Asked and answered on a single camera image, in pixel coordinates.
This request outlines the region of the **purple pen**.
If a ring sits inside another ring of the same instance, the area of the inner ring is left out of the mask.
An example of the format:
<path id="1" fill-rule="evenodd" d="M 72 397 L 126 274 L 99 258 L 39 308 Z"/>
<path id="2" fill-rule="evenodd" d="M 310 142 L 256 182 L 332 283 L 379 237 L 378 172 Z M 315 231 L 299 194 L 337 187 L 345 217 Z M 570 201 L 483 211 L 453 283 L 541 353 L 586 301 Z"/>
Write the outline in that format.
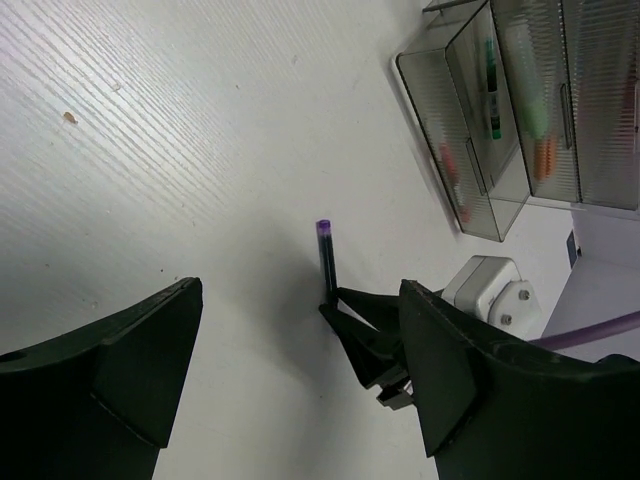
<path id="1" fill-rule="evenodd" d="M 338 283 L 331 222 L 328 219 L 321 219 L 316 222 L 316 235 L 319 246 L 322 274 L 325 281 L 326 303 L 336 306 L 338 304 Z"/>

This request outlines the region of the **orange capped marker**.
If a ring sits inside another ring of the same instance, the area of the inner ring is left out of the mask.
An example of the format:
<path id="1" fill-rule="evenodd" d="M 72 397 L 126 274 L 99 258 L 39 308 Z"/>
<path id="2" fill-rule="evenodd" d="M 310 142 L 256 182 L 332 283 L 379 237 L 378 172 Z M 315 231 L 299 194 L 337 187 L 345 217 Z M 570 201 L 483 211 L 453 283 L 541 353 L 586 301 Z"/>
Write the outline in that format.
<path id="1" fill-rule="evenodd" d="M 555 171 L 557 154 L 557 138 L 549 135 L 535 141 L 534 178 L 537 181 L 549 179 Z"/>

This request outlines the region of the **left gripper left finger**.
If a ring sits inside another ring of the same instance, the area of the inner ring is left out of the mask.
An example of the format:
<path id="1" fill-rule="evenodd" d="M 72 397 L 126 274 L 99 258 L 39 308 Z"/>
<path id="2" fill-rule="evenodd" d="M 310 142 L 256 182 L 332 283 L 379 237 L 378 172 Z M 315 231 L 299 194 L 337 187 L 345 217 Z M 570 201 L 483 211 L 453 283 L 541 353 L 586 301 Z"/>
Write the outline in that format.
<path id="1" fill-rule="evenodd" d="M 152 478 L 171 437 L 202 310 L 202 283 L 188 277 L 2 355 L 2 478 Z"/>

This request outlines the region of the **red pen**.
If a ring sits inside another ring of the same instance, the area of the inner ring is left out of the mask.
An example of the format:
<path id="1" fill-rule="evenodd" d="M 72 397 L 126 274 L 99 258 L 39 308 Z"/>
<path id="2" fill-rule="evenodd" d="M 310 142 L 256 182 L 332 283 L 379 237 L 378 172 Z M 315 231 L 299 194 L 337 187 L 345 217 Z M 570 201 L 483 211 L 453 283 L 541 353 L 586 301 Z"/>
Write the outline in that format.
<path id="1" fill-rule="evenodd" d="M 461 189 L 460 177 L 452 151 L 446 143 L 440 143 L 439 153 L 446 172 L 446 178 L 448 179 L 451 187 L 451 193 L 453 195 L 455 209 L 458 212 L 459 221 L 463 224 L 469 223 L 471 213 L 467 207 L 466 200 Z"/>

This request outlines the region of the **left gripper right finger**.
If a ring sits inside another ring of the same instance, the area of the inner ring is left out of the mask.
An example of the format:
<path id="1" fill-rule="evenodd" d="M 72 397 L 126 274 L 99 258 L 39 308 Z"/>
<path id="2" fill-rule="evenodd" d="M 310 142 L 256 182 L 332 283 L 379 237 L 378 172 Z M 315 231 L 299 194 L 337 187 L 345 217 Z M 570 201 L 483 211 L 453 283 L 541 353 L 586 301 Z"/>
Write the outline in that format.
<path id="1" fill-rule="evenodd" d="M 399 321 L 426 453 L 442 479 L 635 479 L 639 365 L 521 340 L 416 281 Z"/>

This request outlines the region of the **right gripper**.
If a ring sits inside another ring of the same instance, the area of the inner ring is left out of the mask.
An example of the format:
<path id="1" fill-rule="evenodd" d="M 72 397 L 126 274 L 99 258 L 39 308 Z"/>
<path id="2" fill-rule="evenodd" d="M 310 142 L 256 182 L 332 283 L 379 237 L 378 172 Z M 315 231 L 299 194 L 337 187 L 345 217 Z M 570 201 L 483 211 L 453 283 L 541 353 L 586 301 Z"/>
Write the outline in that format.
<path id="1" fill-rule="evenodd" d="M 337 298 L 362 320 L 322 304 L 319 311 L 337 335 L 359 383 L 383 388 L 377 396 L 385 408 L 397 411 L 414 404 L 400 336 L 398 296 L 377 295 L 347 288 Z"/>

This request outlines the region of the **green pen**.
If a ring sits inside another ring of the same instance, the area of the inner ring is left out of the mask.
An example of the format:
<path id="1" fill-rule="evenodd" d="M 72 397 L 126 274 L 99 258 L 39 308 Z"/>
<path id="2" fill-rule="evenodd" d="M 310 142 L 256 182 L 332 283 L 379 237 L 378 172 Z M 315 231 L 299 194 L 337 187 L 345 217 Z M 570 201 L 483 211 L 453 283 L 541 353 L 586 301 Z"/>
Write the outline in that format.
<path id="1" fill-rule="evenodd" d="M 499 140 L 502 138 L 501 130 L 501 117 L 499 108 L 499 92 L 497 81 L 497 64 L 496 64 L 496 50 L 494 47 L 494 40 L 492 37 L 487 37 L 485 40 L 485 60 L 486 60 L 486 86 L 488 94 L 488 110 L 491 137 L 493 140 Z"/>

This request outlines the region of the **green highlighter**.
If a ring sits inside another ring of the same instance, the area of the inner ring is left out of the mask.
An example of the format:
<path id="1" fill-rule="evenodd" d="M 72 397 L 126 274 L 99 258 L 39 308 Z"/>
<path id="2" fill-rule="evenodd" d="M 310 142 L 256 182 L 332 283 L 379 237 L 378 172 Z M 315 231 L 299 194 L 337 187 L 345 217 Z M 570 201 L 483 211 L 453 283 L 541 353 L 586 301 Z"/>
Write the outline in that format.
<path id="1" fill-rule="evenodd" d="M 526 23 L 517 23 L 507 30 L 514 70 L 514 87 L 519 96 L 526 132 L 535 140 L 543 139 L 549 130 L 549 118 L 543 84 L 536 66 L 535 54 Z"/>

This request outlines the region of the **clear drawer organizer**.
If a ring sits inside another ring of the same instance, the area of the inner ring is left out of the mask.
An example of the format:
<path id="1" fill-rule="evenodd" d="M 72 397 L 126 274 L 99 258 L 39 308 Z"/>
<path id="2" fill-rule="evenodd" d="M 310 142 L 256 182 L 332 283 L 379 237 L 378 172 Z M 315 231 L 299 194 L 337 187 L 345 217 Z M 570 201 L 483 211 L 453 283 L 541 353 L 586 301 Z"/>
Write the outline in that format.
<path id="1" fill-rule="evenodd" d="M 393 66 L 461 232 L 639 212 L 639 5 L 432 1 Z"/>

